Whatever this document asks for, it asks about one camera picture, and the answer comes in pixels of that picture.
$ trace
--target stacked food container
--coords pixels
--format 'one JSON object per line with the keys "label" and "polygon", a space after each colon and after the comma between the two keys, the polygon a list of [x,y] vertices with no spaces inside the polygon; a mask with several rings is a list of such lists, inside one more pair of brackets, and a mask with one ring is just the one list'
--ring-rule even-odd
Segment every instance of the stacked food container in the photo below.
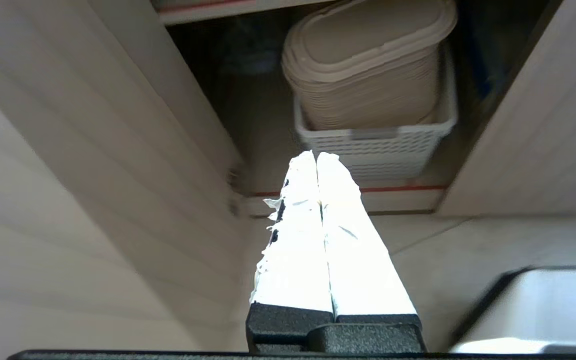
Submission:
{"label": "stacked food container", "polygon": [[[284,75],[305,115],[295,113],[302,140],[315,151],[337,152],[350,168],[381,169],[386,177],[418,175],[450,132],[447,123],[456,120],[439,105],[450,96],[446,91],[454,92],[454,77],[452,85],[447,83],[452,64],[440,42],[456,22],[453,0],[348,0],[302,19],[286,37],[282,55]],[[443,125],[441,131],[437,125]],[[415,157],[415,164],[397,155],[397,137],[414,130],[410,126],[425,133],[420,140],[432,146],[424,148],[423,161]],[[346,131],[345,139],[340,130]],[[428,141],[428,133],[435,141]],[[350,160],[334,146],[318,148],[326,138],[338,150],[376,147],[379,155],[348,153]],[[396,166],[407,170],[383,172],[397,162],[408,162]]]}

